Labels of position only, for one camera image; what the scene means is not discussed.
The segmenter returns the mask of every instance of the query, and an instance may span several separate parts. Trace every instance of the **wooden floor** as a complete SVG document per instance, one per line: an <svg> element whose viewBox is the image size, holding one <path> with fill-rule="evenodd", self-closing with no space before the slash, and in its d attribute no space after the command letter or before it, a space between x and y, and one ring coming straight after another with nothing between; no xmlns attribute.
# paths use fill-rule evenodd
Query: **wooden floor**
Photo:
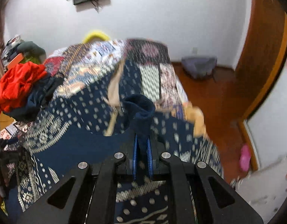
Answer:
<svg viewBox="0 0 287 224"><path fill-rule="evenodd" d="M214 78L197 81L187 75L180 65L174 63L174 69L189 101L204 113L207 133L218 147L226 182L238 176L245 177L247 173L239 167L244 142L237 119L250 104L250 99L240 93L234 72L218 68Z"/></svg>

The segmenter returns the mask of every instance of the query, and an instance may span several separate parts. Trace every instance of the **red cloth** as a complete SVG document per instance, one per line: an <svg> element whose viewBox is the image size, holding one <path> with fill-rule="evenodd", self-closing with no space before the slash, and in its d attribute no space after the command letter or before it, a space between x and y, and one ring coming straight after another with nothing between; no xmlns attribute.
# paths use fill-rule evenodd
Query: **red cloth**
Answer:
<svg viewBox="0 0 287 224"><path fill-rule="evenodd" d="M47 75L44 65L17 64L0 80L0 109L9 112L25 105L33 83Z"/></svg>

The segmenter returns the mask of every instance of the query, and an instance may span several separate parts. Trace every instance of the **pink object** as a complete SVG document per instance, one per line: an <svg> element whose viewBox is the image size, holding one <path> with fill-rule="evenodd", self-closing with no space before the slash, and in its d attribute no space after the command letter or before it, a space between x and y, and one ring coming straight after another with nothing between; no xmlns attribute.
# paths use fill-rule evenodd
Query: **pink object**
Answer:
<svg viewBox="0 0 287 224"><path fill-rule="evenodd" d="M247 172L249 169L249 163L251 159L251 152L249 147L245 144L241 149L241 157L240 157L240 167L244 172Z"/></svg>

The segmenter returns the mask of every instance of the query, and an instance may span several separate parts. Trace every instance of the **orange box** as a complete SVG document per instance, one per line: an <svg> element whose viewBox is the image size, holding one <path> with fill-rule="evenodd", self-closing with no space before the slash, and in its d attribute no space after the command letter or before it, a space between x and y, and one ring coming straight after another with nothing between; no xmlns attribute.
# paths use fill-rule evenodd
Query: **orange box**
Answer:
<svg viewBox="0 0 287 224"><path fill-rule="evenodd" d="M20 61L24 59L24 56L22 53L18 54L8 65L7 68L10 70L13 68L15 65L17 65Z"/></svg>

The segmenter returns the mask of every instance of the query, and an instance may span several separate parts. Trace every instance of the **pile of clothes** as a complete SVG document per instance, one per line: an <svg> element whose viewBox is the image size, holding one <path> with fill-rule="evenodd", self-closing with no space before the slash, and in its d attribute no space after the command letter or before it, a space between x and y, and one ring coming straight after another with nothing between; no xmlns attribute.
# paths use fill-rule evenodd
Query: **pile of clothes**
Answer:
<svg viewBox="0 0 287 224"><path fill-rule="evenodd" d="M32 41L22 40L20 35L17 35L7 42L1 54L1 61L4 66L4 71L6 72L11 68L10 65L17 64L18 62L26 63L31 61L35 64L41 64L41 55L45 55L44 49Z"/></svg>
<svg viewBox="0 0 287 224"><path fill-rule="evenodd" d="M17 64L0 80L0 110L17 121L33 121L62 82L61 77L51 77L44 65Z"/></svg>

